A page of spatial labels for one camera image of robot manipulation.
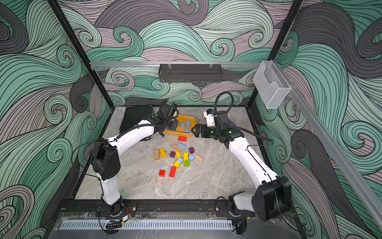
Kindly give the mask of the blue long block top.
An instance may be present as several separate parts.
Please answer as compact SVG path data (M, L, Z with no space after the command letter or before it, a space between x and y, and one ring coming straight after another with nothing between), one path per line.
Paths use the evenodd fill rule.
M178 146L179 148L181 148L182 150L185 150L185 149L187 148L186 145L184 145L184 144L182 144L182 143L180 143L180 142L177 144L177 146Z

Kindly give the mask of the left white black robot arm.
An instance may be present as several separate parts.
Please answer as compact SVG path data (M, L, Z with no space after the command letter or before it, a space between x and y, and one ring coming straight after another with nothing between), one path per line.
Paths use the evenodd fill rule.
M102 206L104 211L116 217L122 213L122 197L119 192L117 175L121 169L120 156L142 139L166 129L176 129L178 120L150 115L135 126L117 136L101 139L94 146L91 165L100 180Z

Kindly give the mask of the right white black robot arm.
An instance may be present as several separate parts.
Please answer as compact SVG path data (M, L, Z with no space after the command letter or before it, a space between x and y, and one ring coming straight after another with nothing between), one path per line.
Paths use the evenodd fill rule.
M253 180L256 189L254 194L241 192L233 196L236 209L254 212L263 222L291 209L291 183L286 177L278 176L260 159L241 130L197 124L191 131L195 137L213 138L223 143L239 159Z

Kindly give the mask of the yellow plastic basket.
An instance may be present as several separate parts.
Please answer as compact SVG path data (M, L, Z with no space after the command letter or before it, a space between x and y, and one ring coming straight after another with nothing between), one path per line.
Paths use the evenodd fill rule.
M178 115L171 129L164 130L165 134L192 137L191 129L197 124L196 118L187 115Z

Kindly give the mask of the red flat block top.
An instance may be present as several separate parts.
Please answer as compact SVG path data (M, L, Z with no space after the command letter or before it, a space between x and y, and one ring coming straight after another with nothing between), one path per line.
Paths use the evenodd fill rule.
M185 137L185 136L179 136L178 137L178 141L183 141L183 142L186 142L187 141L187 137Z

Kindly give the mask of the natural wood block top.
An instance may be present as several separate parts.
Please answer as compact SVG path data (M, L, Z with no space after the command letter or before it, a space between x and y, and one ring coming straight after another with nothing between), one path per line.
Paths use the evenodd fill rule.
M175 145L175 144L172 145L172 149L174 149L175 151L179 151L179 152L182 152L182 151L183 151L182 148L180 148L179 146L177 146L177 145Z

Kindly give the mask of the yellow long block centre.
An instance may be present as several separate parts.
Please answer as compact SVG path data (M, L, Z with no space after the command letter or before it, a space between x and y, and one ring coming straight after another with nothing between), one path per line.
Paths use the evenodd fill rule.
M183 161L186 162L189 160L189 153L188 152L184 152L183 153Z

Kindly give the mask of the natural wood long block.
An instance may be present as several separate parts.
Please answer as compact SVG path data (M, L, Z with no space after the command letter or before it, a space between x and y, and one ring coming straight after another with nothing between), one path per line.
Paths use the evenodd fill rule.
M204 158L202 158L201 156L197 155L196 153L193 153L193 156L195 157L195 159L199 162L203 162L204 161Z

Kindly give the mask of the yellow block left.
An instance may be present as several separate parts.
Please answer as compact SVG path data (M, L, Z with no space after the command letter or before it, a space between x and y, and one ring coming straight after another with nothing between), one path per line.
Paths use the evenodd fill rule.
M162 158L165 158L165 157L167 156L166 151L165 151L164 148L161 148L161 149L160 149L160 154L161 154L161 157L162 157Z

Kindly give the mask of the natural wood block left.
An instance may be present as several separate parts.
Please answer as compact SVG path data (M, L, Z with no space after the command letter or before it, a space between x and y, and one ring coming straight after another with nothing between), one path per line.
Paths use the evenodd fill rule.
M154 159L155 160L159 160L160 156L161 156L160 150L159 149L155 149L154 150Z

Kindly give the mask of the black hard case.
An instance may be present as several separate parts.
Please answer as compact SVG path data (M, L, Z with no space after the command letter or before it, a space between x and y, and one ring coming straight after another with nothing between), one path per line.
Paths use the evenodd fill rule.
M121 121L120 133L137 125L144 117L153 113L152 106L134 106L126 107L123 119Z

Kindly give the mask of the red long block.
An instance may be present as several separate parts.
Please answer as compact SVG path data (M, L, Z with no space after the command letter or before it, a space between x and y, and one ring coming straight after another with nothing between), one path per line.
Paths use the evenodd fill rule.
M175 167L175 166L171 167L171 170L170 170L170 173L169 173L169 177L170 178L174 178L175 177L176 170L177 170L177 167Z

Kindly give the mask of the black wall shelf tray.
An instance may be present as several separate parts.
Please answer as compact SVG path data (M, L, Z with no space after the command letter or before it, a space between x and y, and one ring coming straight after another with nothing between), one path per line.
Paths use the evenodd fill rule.
M214 83L223 77L219 64L161 64L158 74L164 83Z

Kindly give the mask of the clear acrylic wall holder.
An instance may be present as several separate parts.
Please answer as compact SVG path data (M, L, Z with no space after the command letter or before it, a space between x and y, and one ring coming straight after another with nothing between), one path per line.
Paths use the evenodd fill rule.
M277 109L291 91L281 65L274 61L262 61L253 82L267 109Z

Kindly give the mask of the black front rail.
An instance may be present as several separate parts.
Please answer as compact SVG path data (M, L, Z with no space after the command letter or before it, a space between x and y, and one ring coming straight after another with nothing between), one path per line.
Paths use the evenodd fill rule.
M123 199L121 211L132 213L133 216L150 213L205 213L217 217L247 218L256 214L250 211L239 211L228 199ZM59 211L97 211L101 210L104 217L108 217L109 205L101 199L62 200L58 206Z

